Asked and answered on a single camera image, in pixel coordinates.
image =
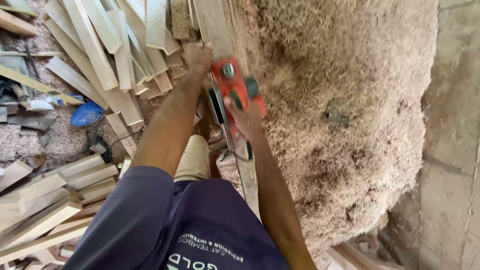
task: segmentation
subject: t-shirt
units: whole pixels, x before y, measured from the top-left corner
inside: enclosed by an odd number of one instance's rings
[[[233,185],[139,166],[119,180],[64,270],[288,269]]]

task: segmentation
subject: wooden board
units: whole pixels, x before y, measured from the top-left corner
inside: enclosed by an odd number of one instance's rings
[[[3,177],[0,179],[0,191],[24,178],[33,171],[33,168],[20,160],[15,161],[5,168]]]
[[[25,205],[26,212],[20,216],[12,217],[12,218],[4,218],[0,219],[0,230],[5,230],[11,226],[13,228],[17,227],[15,226],[16,223],[22,222],[26,219],[28,219],[31,215],[41,211],[42,209],[68,197],[70,195],[70,192],[68,192],[64,188],[59,188],[56,189],[46,195],[43,195],[40,198],[37,198]]]
[[[197,12],[195,11],[193,0],[188,0],[188,12],[190,14],[190,20],[192,21],[193,29],[198,31],[200,28],[198,27]]]
[[[114,54],[122,46],[122,40],[113,26],[107,12],[100,3],[100,0],[82,0],[88,7],[86,12],[92,22],[95,30],[102,40],[105,48],[111,54]]]
[[[178,50],[165,57],[168,67],[183,66],[183,60],[181,59],[181,52]]]
[[[107,115],[106,118],[113,131],[115,131],[115,134],[117,134],[117,137],[119,139],[124,138],[120,142],[123,144],[123,147],[125,147],[125,150],[127,150],[127,153],[133,159],[133,157],[135,156],[135,152],[137,151],[137,141],[132,136],[129,136],[131,134],[130,128],[127,127],[125,121],[117,114]]]
[[[79,172],[66,179],[68,186],[77,190],[94,184],[119,173],[113,163],[102,164],[83,172]]]
[[[155,83],[158,86],[158,90],[162,93],[166,93],[173,89],[172,82],[166,72],[155,77]]]
[[[108,63],[105,52],[96,37],[90,20],[88,19],[85,7],[81,0],[69,0],[64,2],[67,12],[72,19],[73,26],[77,30],[78,36],[84,45],[88,58],[103,86],[104,90],[110,90],[117,87],[118,81]]]
[[[122,98],[123,93],[120,94],[113,90],[105,91],[87,55],[75,45],[52,19],[48,19],[45,25],[110,108],[115,113],[119,113],[121,105],[118,104],[118,100]]]
[[[205,44],[213,44],[213,59],[217,60],[232,54],[227,25],[223,15],[221,0],[193,0],[198,25]]]
[[[54,233],[39,239],[0,251],[0,263],[5,263],[16,258],[27,256],[36,251],[60,244],[72,238],[81,236],[85,233],[90,222],[86,222],[65,231]]]
[[[46,68],[50,69],[53,73],[62,78],[65,82],[73,86],[75,89],[80,91],[80,93],[86,95],[93,102],[98,104],[105,110],[108,110],[109,106],[107,102],[102,98],[93,85],[80,75],[74,68],[69,66],[67,63],[62,61],[58,57],[53,57],[50,59]]]
[[[145,71],[143,70],[142,66],[138,63],[138,61],[135,58],[132,58],[132,62],[133,62],[133,74],[135,76],[135,85],[139,86],[147,79],[147,74],[145,74]]]
[[[42,270],[44,266],[40,261],[32,261],[23,270]]]
[[[75,252],[76,248],[71,245],[64,245],[60,250],[60,256],[70,258]]]
[[[26,0],[1,0],[0,3],[0,9],[38,17],[38,14],[32,10]]]
[[[0,10],[0,27],[24,37],[38,35],[38,31],[34,25],[20,20],[19,18],[3,10]]]
[[[65,177],[61,172],[58,172],[54,175],[31,181],[12,193],[18,192],[18,194],[20,194],[24,200],[24,203],[29,203],[45,194],[61,188],[66,184],[67,182],[65,181]]]
[[[132,52],[127,33],[127,21],[125,12],[120,9],[107,12],[115,30],[120,36],[123,45],[115,53],[115,64],[119,77],[120,89],[132,89],[135,87],[135,75],[133,73]]]
[[[80,100],[76,98],[72,98],[71,96],[65,95],[62,91],[54,89],[52,87],[49,87],[48,85],[45,85],[37,80],[34,80],[30,77],[27,77],[19,72],[16,72],[14,70],[11,70],[5,66],[0,65],[0,75],[5,76],[9,79],[12,79],[16,82],[19,82],[21,84],[24,84],[26,86],[29,86],[31,88],[34,88],[38,91],[47,93],[49,95],[55,96],[57,98],[60,98],[66,102],[69,102],[71,104],[82,104]]]
[[[133,89],[133,93],[138,96],[147,90],[148,90],[148,87],[143,85],[143,83],[140,83],[139,85],[135,86],[135,88]]]
[[[147,33],[148,47],[165,48],[165,19],[167,0],[147,0]]]
[[[120,9],[125,11],[125,18],[127,19],[127,22],[130,26],[129,29],[132,31],[132,34],[139,41],[139,44],[140,46],[142,46],[142,49],[147,55],[148,60],[153,65],[153,70],[150,70],[150,73],[154,75],[154,74],[160,74],[164,72],[168,67],[167,67],[167,64],[165,63],[165,60],[163,59],[162,54],[158,49],[151,48],[146,45],[145,25],[140,21],[140,19],[137,16],[135,16],[135,14],[133,14],[132,9],[128,6],[125,0],[117,0],[117,4],[119,5]],[[166,35],[165,35],[166,45],[171,45],[171,44],[174,45],[175,43],[177,43],[176,40],[173,39],[173,36],[171,34],[170,35],[168,34],[170,34],[170,32],[166,30]]]
[[[123,159],[123,165],[120,170],[119,179],[122,178],[123,174],[130,168],[130,164],[132,163],[131,157],[125,157]]]
[[[189,0],[170,0],[172,32],[175,39],[190,39],[192,21],[188,13]]]
[[[90,221],[93,220],[94,216],[95,216],[95,214],[90,214],[90,215],[86,215],[86,216],[82,216],[82,217],[78,217],[78,218],[69,218],[69,219],[65,220],[64,222],[62,222],[61,224],[59,224],[57,227],[55,227],[51,232],[48,233],[48,235],[52,235],[54,233],[65,231],[65,230],[67,230],[69,228],[72,228],[72,227],[75,227],[77,225],[80,225],[80,224],[83,224],[83,223],[86,223],[86,222],[90,222]]]
[[[84,198],[82,205],[100,201],[108,197],[108,195],[115,189],[116,183],[113,178],[109,178],[107,182],[97,185],[89,185],[78,190],[78,193]]]
[[[82,208],[82,210],[76,213],[75,215],[73,215],[72,218],[84,217],[86,215],[95,214],[100,210],[104,202],[105,202],[105,199],[85,205]]]
[[[72,20],[67,11],[58,3],[57,0],[50,0],[45,5],[45,12],[54,20],[58,26],[72,39],[75,44],[86,53],[84,45],[78,37],[77,31],[73,26]]]
[[[132,11],[138,17],[138,19],[146,25],[146,15],[145,15],[145,1],[141,0],[125,0],[125,2],[130,6]]]
[[[81,209],[82,205],[69,201],[33,223],[25,222],[10,233],[12,238],[6,243],[2,243],[0,249],[5,250],[32,241],[74,214],[80,212]]]

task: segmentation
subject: light wood strip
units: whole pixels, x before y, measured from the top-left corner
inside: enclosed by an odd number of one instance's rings
[[[80,93],[86,95],[93,102],[98,104],[105,110],[108,110],[109,106],[107,102],[102,98],[98,91],[96,91],[93,85],[87,81],[82,75],[80,75],[75,69],[69,66],[58,57],[50,59],[46,68],[50,69],[53,73],[62,78],[65,82],[73,86]]]
[[[88,18],[85,7],[81,0],[66,0],[64,2],[67,12],[72,19],[73,26],[84,45],[88,58],[103,86],[104,90],[117,87],[118,81],[108,63],[105,52],[96,37],[95,30]]]
[[[5,263],[22,256],[27,256],[36,251],[60,244],[85,233],[90,222],[86,222],[62,232],[54,233],[12,248],[0,251],[0,263]]]
[[[86,53],[84,45],[78,37],[77,31],[73,26],[72,20],[67,11],[58,3],[57,0],[50,0],[45,5],[45,11],[54,20],[58,26],[72,39],[75,44]]]
[[[100,3],[100,0],[83,0],[83,3],[88,7],[86,9],[88,18],[90,18],[105,48],[111,54],[116,53],[123,43],[102,3]]]

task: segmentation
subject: concrete floor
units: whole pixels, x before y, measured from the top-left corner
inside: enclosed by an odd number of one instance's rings
[[[380,233],[408,270],[480,269],[480,0],[440,0],[418,188]]]

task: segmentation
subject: sawdust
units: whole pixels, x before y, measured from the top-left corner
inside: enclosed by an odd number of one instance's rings
[[[415,185],[437,0],[239,0],[266,133],[314,258]]]

